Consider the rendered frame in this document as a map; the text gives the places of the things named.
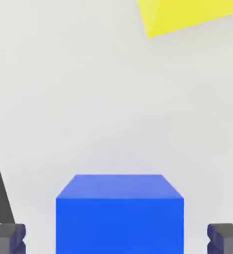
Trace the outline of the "large yellow box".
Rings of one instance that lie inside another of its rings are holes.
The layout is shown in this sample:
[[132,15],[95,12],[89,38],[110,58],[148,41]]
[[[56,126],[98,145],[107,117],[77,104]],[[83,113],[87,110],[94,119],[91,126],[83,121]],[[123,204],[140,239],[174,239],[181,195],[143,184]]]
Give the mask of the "large yellow box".
[[233,14],[233,0],[137,0],[147,37]]

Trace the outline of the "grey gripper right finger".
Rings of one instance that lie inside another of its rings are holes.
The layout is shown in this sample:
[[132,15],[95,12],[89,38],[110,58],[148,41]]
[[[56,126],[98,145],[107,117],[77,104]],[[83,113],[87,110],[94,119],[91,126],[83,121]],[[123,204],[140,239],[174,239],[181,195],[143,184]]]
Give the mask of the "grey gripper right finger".
[[233,254],[233,224],[209,224],[207,254]]

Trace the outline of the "small blue cube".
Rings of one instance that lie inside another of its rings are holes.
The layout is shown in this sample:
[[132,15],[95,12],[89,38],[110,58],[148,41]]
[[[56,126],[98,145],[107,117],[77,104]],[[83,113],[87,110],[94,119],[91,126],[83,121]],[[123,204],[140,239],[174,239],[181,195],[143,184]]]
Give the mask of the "small blue cube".
[[76,175],[56,198],[56,254],[184,254],[184,199],[162,175]]

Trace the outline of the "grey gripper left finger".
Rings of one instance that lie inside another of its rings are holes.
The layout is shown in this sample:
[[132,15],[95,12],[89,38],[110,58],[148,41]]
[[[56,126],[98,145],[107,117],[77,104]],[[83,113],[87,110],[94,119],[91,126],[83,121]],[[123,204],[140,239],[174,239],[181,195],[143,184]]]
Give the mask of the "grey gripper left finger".
[[0,254],[26,254],[24,224],[0,224]]

